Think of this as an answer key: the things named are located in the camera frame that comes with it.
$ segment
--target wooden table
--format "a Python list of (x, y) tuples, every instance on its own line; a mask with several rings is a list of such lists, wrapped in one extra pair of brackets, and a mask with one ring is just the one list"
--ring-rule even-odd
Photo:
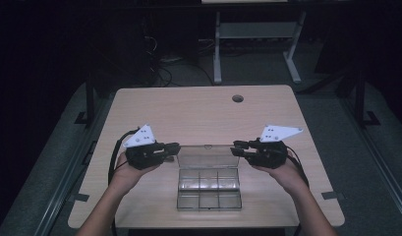
[[(244, 101), (234, 102), (236, 94)], [(120, 89), (80, 189), (80, 194), (89, 198), (75, 202), (69, 218), (71, 227), (83, 224), (104, 192), (116, 141), (145, 123), (150, 124), (159, 142), (181, 146), (253, 140), (265, 124), (303, 128), (303, 133), (284, 143), (301, 157), (312, 193), (328, 220), (333, 225), (344, 223), (337, 200), (325, 200), (321, 195), (331, 192), (332, 187), (292, 90), (287, 86), (259, 86)], [(178, 175), (177, 161), (165, 162), (146, 174), (121, 202), (117, 227), (283, 227), (299, 223), (291, 198), (268, 174), (254, 170), (244, 158), (239, 163), (240, 211), (178, 211)]]

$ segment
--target round hole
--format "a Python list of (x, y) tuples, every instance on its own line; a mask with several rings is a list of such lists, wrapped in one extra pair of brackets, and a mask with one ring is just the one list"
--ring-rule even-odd
[(239, 94), (237, 94), (237, 95), (232, 96), (232, 100), (237, 102), (237, 103), (240, 103), (240, 102), (242, 102), (244, 100), (244, 97), (239, 95)]

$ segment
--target person's left hand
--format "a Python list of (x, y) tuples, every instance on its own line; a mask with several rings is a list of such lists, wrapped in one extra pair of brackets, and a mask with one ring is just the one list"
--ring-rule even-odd
[(130, 190), (137, 185), (143, 175), (159, 166), (156, 165), (143, 170), (138, 170), (128, 163), (125, 163), (122, 166), (118, 167), (125, 161), (127, 161), (127, 157), (125, 156), (125, 153), (122, 152), (120, 156), (118, 156), (117, 169), (115, 170), (114, 176), (112, 177), (111, 183), (109, 184), (110, 187), (115, 189), (115, 192), (122, 196), (128, 194), (128, 192), (130, 192)]

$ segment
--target person's arm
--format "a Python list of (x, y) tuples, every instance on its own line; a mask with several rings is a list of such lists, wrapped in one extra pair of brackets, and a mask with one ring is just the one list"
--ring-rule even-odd
[(292, 197), (305, 235), (337, 235), (290, 159), (276, 169), (261, 166), (253, 166), (253, 168), (270, 174)]
[[(126, 160), (127, 157), (125, 154), (121, 153), (117, 160), (117, 166)], [(108, 188), (76, 235), (107, 235), (118, 206), (124, 196), (137, 185), (144, 174), (157, 167), (152, 166), (144, 170), (138, 170), (129, 164), (119, 167), (115, 171)]]

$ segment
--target transparent plastic box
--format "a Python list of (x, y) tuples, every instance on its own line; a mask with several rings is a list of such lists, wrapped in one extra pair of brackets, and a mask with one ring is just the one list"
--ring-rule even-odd
[(178, 156), (178, 210), (240, 210), (239, 157), (230, 146), (185, 146)]

